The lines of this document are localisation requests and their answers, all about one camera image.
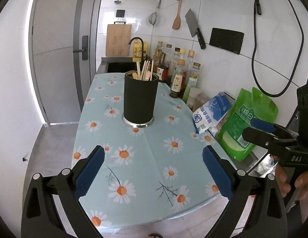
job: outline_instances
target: daisy print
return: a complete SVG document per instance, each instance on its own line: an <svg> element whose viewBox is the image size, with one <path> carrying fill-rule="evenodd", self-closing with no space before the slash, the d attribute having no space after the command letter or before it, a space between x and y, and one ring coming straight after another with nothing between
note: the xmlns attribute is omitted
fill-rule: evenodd
<svg viewBox="0 0 308 238"><path fill-rule="evenodd" d="M111 146L109 145L109 143L103 144L102 147L104 148L104 152L105 152L105 153L111 153L112 150L113 150L113 147L111 147Z"/></svg>
<svg viewBox="0 0 308 238"><path fill-rule="evenodd" d="M86 104L90 104L90 103L93 102L93 101L94 101L94 98L88 97L88 98L86 99Z"/></svg>
<svg viewBox="0 0 308 238"><path fill-rule="evenodd" d="M89 121L86 123L86 130L90 132L97 131L101 126L99 121Z"/></svg>
<svg viewBox="0 0 308 238"><path fill-rule="evenodd" d="M134 128L134 127L128 127L127 132L130 133L130 135L134 136L139 136L141 134L144 133L143 129L139 129L139 128Z"/></svg>
<svg viewBox="0 0 308 238"><path fill-rule="evenodd" d="M118 101L122 101L122 97L121 96L115 96L111 98L112 102L118 102Z"/></svg>
<svg viewBox="0 0 308 238"><path fill-rule="evenodd" d="M171 139L167 138L166 140L164 140L164 142L166 143L164 144L164 147L168 148L168 151L173 150L174 154L176 152L179 153L184 148L183 143L179 138L177 139L174 139L174 137L172 137Z"/></svg>
<svg viewBox="0 0 308 238"><path fill-rule="evenodd" d="M112 225L110 221L104 221L107 215L103 215L102 212L91 210L91 215L88 215L93 225L100 231L101 228L109 227Z"/></svg>
<svg viewBox="0 0 308 238"><path fill-rule="evenodd" d="M179 118L176 118L173 115L168 115L165 117L165 122L170 122L171 124L175 124L179 122Z"/></svg>
<svg viewBox="0 0 308 238"><path fill-rule="evenodd" d="M127 147L125 145L123 148L119 148L118 150L114 151L114 155L111 157L117 158L117 160L114 161L114 163L120 164L120 165L128 165L132 163L131 157L134 157L135 152L132 152L133 147Z"/></svg>
<svg viewBox="0 0 308 238"><path fill-rule="evenodd" d="M206 187L206 193L209 195L209 197L213 197L215 195L220 194L219 189L215 184L209 183L205 185L205 187Z"/></svg>
<svg viewBox="0 0 308 238"><path fill-rule="evenodd" d="M119 110L117 108L108 108L105 110L104 115L107 117L117 117L119 115Z"/></svg>
<svg viewBox="0 0 308 238"><path fill-rule="evenodd" d="M123 203L123 199L126 204L131 202L131 199L129 196L136 196L134 186L131 183L128 183L128 180L126 180L122 185L122 181L115 183L112 183L112 185L109 187L109 190L113 191L108 196L109 198L114 197L114 202L120 202Z"/></svg>
<svg viewBox="0 0 308 238"><path fill-rule="evenodd" d="M177 112L180 112L182 110L182 107L181 106L174 106L173 109L176 110Z"/></svg>
<svg viewBox="0 0 308 238"><path fill-rule="evenodd" d="M87 152L85 149L81 149L81 147L78 147L78 149L76 148L73 149L72 160L79 161L80 159L86 157L87 157Z"/></svg>
<svg viewBox="0 0 308 238"><path fill-rule="evenodd" d="M214 144L215 140L212 139L211 134L206 131L205 133L201 134L201 142L205 142L206 146L207 146L207 145L210 145L210 144Z"/></svg>
<svg viewBox="0 0 308 238"><path fill-rule="evenodd" d="M194 140L198 140L198 134L196 134L195 132L191 132L190 136L194 139Z"/></svg>
<svg viewBox="0 0 308 238"><path fill-rule="evenodd" d="M165 167L164 169L165 179L173 180L178 176L178 171L175 167L169 166L169 168Z"/></svg>
<svg viewBox="0 0 308 238"><path fill-rule="evenodd" d="M179 190L179 194L174 199L174 206L172 207L175 212L179 212L186 206L187 203L190 203L190 198L187 196L189 189L186 189L186 185L182 185Z"/></svg>

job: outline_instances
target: green bag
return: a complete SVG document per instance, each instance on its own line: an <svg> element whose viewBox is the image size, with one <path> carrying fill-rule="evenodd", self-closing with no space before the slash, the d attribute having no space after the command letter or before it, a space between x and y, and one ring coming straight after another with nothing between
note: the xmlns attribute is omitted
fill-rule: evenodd
<svg viewBox="0 0 308 238"><path fill-rule="evenodd" d="M276 104L253 87L252 93L241 89L227 122L218 134L219 143L228 155L242 161L255 148L242 138L242 131L250 127L253 118L274 123L278 114Z"/></svg>

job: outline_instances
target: cleaver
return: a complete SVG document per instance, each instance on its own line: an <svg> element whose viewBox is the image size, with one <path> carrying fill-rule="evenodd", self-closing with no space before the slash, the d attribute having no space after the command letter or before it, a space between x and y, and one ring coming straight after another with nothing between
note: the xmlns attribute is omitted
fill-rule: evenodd
<svg viewBox="0 0 308 238"><path fill-rule="evenodd" d="M197 38L198 38L200 48L205 49L206 43L205 43L203 34L201 34L201 31L200 31L199 26L197 24L197 20L196 20L195 15L194 15L194 13L192 12L191 9L189 9L189 11L186 13L185 18L186 18L186 22L187 22L191 37L194 37L197 34Z"/></svg>

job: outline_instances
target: wooden cutting board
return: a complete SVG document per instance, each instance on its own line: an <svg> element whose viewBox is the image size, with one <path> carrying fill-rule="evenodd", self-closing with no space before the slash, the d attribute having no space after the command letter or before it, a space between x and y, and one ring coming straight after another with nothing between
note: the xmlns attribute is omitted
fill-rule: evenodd
<svg viewBox="0 0 308 238"><path fill-rule="evenodd" d="M129 56L132 25L109 24L105 56Z"/></svg>

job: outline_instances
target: light blue tablecloth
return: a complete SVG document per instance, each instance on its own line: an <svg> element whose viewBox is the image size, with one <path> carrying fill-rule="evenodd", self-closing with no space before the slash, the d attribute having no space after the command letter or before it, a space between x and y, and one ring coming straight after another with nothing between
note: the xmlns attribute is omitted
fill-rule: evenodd
<svg viewBox="0 0 308 238"><path fill-rule="evenodd" d="M169 96L159 83L153 125L144 129L122 121L124 74L95 76L84 105L72 156L72 167L96 145L105 162L80 203L100 229L150 223L190 211L218 195L202 161L212 144L227 154L209 133L195 134L192 112Z"/></svg>

